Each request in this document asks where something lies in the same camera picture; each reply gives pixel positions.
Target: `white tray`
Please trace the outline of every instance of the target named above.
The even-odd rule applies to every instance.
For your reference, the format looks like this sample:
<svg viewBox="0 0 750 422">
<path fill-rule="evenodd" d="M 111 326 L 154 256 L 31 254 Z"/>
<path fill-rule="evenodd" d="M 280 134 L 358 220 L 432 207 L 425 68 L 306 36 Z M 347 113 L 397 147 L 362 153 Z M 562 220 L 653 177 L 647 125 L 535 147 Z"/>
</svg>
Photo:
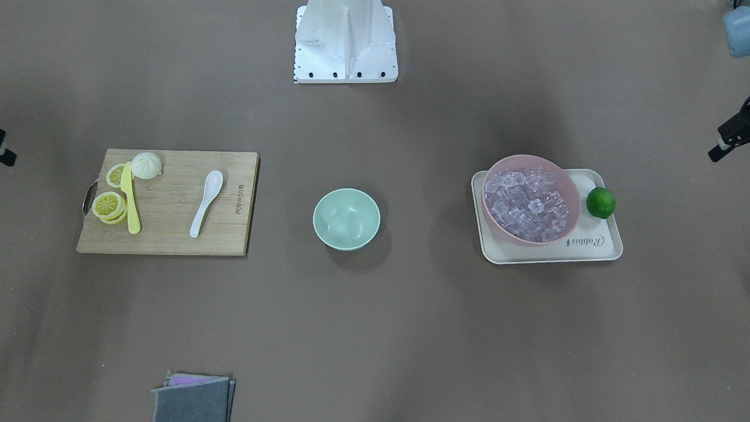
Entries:
<svg viewBox="0 0 750 422">
<path fill-rule="evenodd" d="M 474 194 L 476 224 L 479 229 L 481 252 L 493 264 L 535 264 L 540 262 L 614 261 L 623 254 L 623 240 L 614 216 L 597 219 L 586 211 L 586 196 L 596 186 L 605 186 L 594 170 L 573 168 L 565 170 L 578 187 L 581 212 L 578 223 L 565 239 L 545 246 L 519 246 L 496 235 L 482 212 L 482 183 L 487 171 L 480 171 L 471 179 Z"/>
</svg>

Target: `gray cloth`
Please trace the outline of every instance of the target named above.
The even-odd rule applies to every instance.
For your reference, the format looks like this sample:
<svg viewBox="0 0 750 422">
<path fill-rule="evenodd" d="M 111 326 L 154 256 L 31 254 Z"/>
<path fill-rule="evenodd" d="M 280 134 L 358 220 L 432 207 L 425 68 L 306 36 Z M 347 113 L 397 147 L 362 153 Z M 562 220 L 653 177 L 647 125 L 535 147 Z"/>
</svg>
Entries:
<svg viewBox="0 0 750 422">
<path fill-rule="evenodd" d="M 170 375 L 152 391 L 154 422 L 230 422 L 234 390 L 228 377 Z"/>
</svg>

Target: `white spoon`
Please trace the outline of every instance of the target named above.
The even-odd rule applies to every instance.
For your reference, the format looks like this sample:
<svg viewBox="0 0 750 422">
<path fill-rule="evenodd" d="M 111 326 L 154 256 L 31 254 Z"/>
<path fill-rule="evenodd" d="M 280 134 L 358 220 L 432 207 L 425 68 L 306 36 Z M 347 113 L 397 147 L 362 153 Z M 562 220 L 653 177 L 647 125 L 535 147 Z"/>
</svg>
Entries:
<svg viewBox="0 0 750 422">
<path fill-rule="evenodd" d="M 203 200 L 200 201 L 198 212 L 195 214 L 193 224 L 190 226 L 190 237 L 198 237 L 200 225 L 203 223 L 203 215 L 211 202 L 216 198 L 224 183 L 224 175 L 219 170 L 212 170 L 205 178 L 205 187 L 203 188 Z"/>
</svg>

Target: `bowl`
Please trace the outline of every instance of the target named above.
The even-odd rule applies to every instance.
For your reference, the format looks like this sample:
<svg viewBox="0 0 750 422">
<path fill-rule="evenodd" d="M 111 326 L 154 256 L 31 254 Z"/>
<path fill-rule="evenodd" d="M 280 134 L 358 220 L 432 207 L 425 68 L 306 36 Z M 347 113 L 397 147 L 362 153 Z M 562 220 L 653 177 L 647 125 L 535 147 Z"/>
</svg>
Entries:
<svg viewBox="0 0 750 422">
<path fill-rule="evenodd" d="M 367 245 L 380 228 L 380 209 L 370 195 L 352 188 L 329 192 L 313 211 L 315 234 L 339 251 Z"/>
<path fill-rule="evenodd" d="M 498 174 L 502 169 L 509 168 L 513 171 L 520 171 L 524 168 L 531 168 L 540 165 L 545 172 L 550 171 L 555 173 L 560 196 L 563 198 L 566 206 L 568 207 L 568 210 L 570 211 L 570 214 L 567 216 L 568 227 L 563 232 L 559 233 L 559 237 L 556 240 L 552 240 L 550 242 L 532 242 L 530 240 L 525 240 L 521 239 L 520 237 L 514 236 L 505 228 L 503 228 L 497 221 L 495 221 L 493 216 L 490 214 L 487 202 L 484 200 L 484 193 L 482 194 L 482 212 L 484 213 L 484 217 L 487 219 L 487 224 L 490 226 L 490 229 L 502 238 L 507 239 L 508 241 L 516 245 L 544 246 L 559 242 L 560 240 L 567 237 L 573 231 L 573 229 L 575 229 L 575 225 L 578 223 L 578 217 L 581 214 L 581 196 L 578 194 L 578 188 L 576 187 L 575 183 L 573 183 L 573 180 L 570 178 L 570 176 L 568 176 L 568 174 L 563 169 L 558 167 L 552 161 L 545 160 L 544 158 L 537 157 L 536 155 L 511 155 L 498 161 L 492 167 L 490 167 L 490 170 L 487 172 L 487 175 L 482 182 L 482 190 L 484 191 L 484 186 L 487 181 L 493 175 Z"/>
</svg>

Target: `mint green bowl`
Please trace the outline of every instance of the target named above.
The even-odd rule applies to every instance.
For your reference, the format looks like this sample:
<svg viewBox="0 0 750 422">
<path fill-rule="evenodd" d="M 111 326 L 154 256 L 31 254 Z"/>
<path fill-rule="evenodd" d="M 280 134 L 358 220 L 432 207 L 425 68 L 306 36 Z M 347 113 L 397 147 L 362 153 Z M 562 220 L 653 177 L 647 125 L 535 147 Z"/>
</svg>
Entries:
<svg viewBox="0 0 750 422">
<path fill-rule="evenodd" d="M 352 188 L 337 189 L 320 198 L 313 211 L 315 234 L 339 251 L 367 245 L 380 228 L 380 209 L 370 195 Z"/>
</svg>

